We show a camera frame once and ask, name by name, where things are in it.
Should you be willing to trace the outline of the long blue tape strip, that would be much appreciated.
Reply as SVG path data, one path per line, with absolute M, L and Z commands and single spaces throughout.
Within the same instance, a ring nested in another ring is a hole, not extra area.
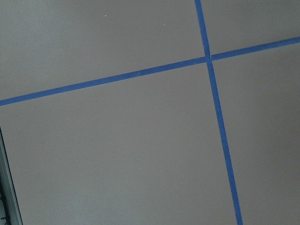
M 91 80 L 91 81 L 80 82 L 80 83 L 71 84 L 71 85 L 67 85 L 67 86 L 57 87 L 57 88 L 53 88 L 53 89 L 49 89 L 49 90 L 33 92 L 30 94 L 25 94 L 25 95 L 21 95 L 21 96 L 17 96 L 17 97 L 11 97 L 11 98 L 1 100 L 0 105 L 5 106 L 5 105 L 10 105 L 10 104 L 15 104 L 15 103 L 23 102 L 23 101 L 28 101 L 28 100 L 43 98 L 43 97 L 47 97 L 47 96 L 51 96 L 51 95 L 61 94 L 64 92 L 85 89 L 85 88 L 89 88 L 89 87 L 93 87 L 93 86 L 118 82 L 118 81 L 131 79 L 131 78 L 135 78 L 135 77 L 140 77 L 140 76 L 144 76 L 144 75 L 150 75 L 150 74 L 160 73 L 160 72 L 164 72 L 164 71 L 168 71 L 168 70 L 189 67 L 189 66 L 193 66 L 193 65 L 197 65 L 197 64 L 206 63 L 207 59 L 210 59 L 211 61 L 216 61 L 216 60 L 231 58 L 231 57 L 235 57 L 235 56 L 239 56 L 239 55 L 265 51 L 268 49 L 279 48 L 279 47 L 283 47 L 283 46 L 287 46 L 287 45 L 294 45 L 294 44 L 298 44 L 299 42 L 300 42 L 299 37 L 293 37 L 293 38 L 279 40 L 279 41 L 275 41 L 275 42 L 254 45 L 254 46 L 245 47 L 245 48 L 241 48 L 241 49 L 230 50 L 227 52 L 210 54 L 210 55 L 203 56 L 200 58 L 179 61 L 179 62 L 175 62 L 175 63 L 171 63 L 171 64 L 161 65 L 161 66 L 157 66 L 157 67 L 151 67 L 151 68 L 138 70 L 138 71 L 134 71 L 134 72 L 128 72 L 128 73 L 114 75 L 114 76 L 105 77 L 105 78 L 100 78 L 100 79 L 96 79 L 96 80 Z

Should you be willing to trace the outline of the aluminium table edge rail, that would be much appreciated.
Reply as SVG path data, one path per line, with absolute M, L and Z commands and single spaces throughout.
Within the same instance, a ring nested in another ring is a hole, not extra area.
M 0 221 L 3 225 L 23 225 L 8 162 L 2 130 L 0 131 Z

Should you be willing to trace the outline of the crossing blue tape strip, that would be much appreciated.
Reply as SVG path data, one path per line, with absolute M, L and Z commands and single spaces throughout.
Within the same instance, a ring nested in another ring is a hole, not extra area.
M 216 75 L 215 75 L 214 66 L 213 66 L 211 53 L 210 53 L 210 44 L 209 44 L 209 38 L 206 29 L 206 23 L 204 19 L 202 3 L 200 0 L 195 0 L 195 8 L 197 12 L 204 56 L 205 56 L 205 61 L 206 61 L 209 80 L 210 80 L 210 88 L 212 92 L 212 97 L 213 97 L 213 102 L 214 102 L 214 107 L 215 107 L 215 112 L 217 117 L 217 123 L 218 123 L 218 129 L 220 133 L 220 139 L 222 143 L 223 154 L 225 158 L 225 166 L 226 166 L 227 176 L 230 185 L 236 224 L 243 225 L 243 218 L 240 209 L 239 196 L 236 187 L 236 181 L 235 181 L 232 159 L 231 159 L 225 124 L 224 124 L 221 102 L 219 98 L 218 85 L 217 85 Z

